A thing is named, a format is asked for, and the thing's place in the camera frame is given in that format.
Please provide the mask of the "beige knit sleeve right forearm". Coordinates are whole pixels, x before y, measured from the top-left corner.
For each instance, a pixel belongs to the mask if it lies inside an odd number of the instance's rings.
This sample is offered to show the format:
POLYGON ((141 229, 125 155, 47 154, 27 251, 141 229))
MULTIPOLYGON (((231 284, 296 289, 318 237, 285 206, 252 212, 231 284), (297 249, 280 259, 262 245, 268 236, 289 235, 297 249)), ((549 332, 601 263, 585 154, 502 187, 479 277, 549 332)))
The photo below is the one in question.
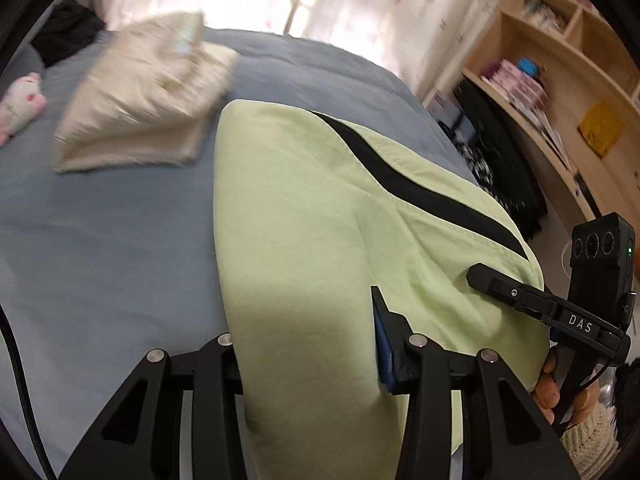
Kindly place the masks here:
POLYGON ((583 422, 564 432, 561 442, 580 478, 599 478, 617 455, 614 408, 598 402, 583 422))

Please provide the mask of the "person's right hand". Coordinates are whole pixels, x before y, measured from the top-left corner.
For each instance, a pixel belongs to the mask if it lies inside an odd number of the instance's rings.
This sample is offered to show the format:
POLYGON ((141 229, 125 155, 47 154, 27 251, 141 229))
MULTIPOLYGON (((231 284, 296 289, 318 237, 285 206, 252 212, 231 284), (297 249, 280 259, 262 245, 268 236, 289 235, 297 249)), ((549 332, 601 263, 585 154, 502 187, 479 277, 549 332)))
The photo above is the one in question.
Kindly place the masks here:
MULTIPOLYGON (((558 364, 558 356, 555 348, 551 347, 547 359, 544 361, 536 387, 532 392, 533 400, 550 425, 554 422, 553 409, 560 400, 560 389, 553 377, 556 364, 558 364)), ((570 426, 576 426, 584 422, 596 409, 599 398, 600 388, 597 384, 592 384, 579 393, 573 402, 573 415, 570 419, 570 426)))

